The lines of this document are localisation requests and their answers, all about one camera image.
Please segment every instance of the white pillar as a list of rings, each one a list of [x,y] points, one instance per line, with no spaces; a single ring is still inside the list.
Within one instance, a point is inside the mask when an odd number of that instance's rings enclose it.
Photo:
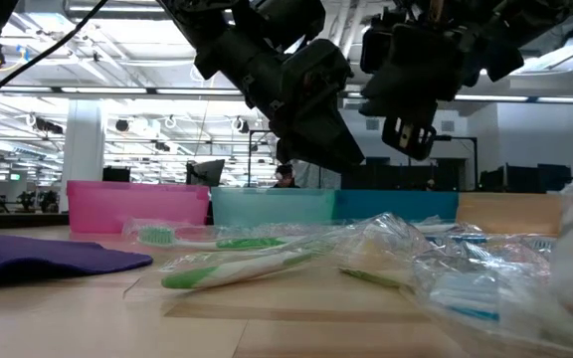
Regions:
[[[70,100],[60,211],[68,210],[68,181],[102,179],[106,118],[100,100]]]
[[[10,174],[8,174],[5,192],[2,193],[6,195],[6,201],[16,202],[17,197],[26,190],[28,190],[28,172],[11,170]]]

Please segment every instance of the person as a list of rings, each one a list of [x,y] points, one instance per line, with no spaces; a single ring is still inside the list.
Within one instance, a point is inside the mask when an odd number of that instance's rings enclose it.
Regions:
[[[424,187],[425,191],[436,191],[437,188],[435,187],[435,179],[429,179],[426,182],[426,186]]]
[[[278,183],[274,185],[274,188],[299,188],[295,185],[295,173],[290,164],[276,168],[276,179],[278,179]]]

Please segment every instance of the black cable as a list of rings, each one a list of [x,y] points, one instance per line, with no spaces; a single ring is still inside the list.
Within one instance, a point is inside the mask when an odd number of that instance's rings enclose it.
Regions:
[[[103,5],[105,5],[105,3],[107,2],[107,0],[100,0],[98,2],[98,4],[96,4],[96,6],[94,6],[90,12],[83,18],[83,20],[81,20],[81,22],[79,24],[77,24],[77,26],[75,26],[75,28],[68,33],[68,35],[64,36],[63,39],[59,40],[55,45],[53,45],[50,49],[44,51],[43,53],[41,53],[39,56],[37,56],[36,58],[32,59],[30,62],[28,62],[27,64],[25,64],[24,66],[20,67],[19,69],[15,70],[15,72],[13,72],[12,74],[8,75],[5,79],[0,81],[0,89],[2,89],[4,86],[8,85],[8,83],[10,83],[11,81],[13,81],[17,76],[21,75],[22,73],[24,73],[26,70],[30,69],[31,67],[37,65],[38,62],[40,62],[41,60],[47,58],[48,56],[52,55],[55,51],[59,50],[59,48],[61,48],[63,45],[65,45],[69,40],[71,40],[87,23],[88,21],[94,16],[96,15],[96,13],[98,12],[98,10],[100,10],[101,7],[103,7]]]

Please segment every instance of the white wall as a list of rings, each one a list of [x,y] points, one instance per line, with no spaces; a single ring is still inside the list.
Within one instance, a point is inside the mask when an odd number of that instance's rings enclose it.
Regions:
[[[491,117],[482,119],[493,122]],[[573,175],[573,105],[501,103],[498,128],[502,163],[568,165]]]
[[[357,110],[341,109],[340,113],[348,126],[351,134],[357,141],[362,153],[365,157],[390,157],[391,165],[408,165],[408,156],[400,153],[399,151],[391,148],[382,142],[382,129],[384,128],[384,119],[380,119],[379,131],[366,130],[366,117],[359,114]],[[441,121],[453,120],[455,122],[455,131],[448,133],[441,133]],[[465,117],[459,117],[455,110],[438,110],[435,115],[433,123],[437,128],[438,134],[448,134],[454,136],[468,135],[468,121]],[[460,142],[454,140],[452,142],[436,142],[431,158],[463,158],[472,159],[472,144],[468,141]],[[429,161],[414,164],[426,165]]]
[[[478,173],[502,165],[497,104],[487,105],[468,117],[468,134],[477,138]]]

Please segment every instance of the computer monitor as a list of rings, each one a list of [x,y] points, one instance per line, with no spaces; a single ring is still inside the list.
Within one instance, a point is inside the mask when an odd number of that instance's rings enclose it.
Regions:
[[[565,165],[538,164],[538,172],[545,191],[561,191],[572,181],[572,168]]]
[[[507,188],[510,193],[545,193],[538,168],[506,166]]]
[[[496,170],[481,172],[479,190],[485,192],[502,192],[505,189],[503,166]]]
[[[129,183],[129,168],[112,168],[110,166],[103,168],[103,181]]]
[[[214,160],[200,164],[187,163],[188,185],[205,185],[217,187],[220,185],[220,176],[225,169],[224,160]]]

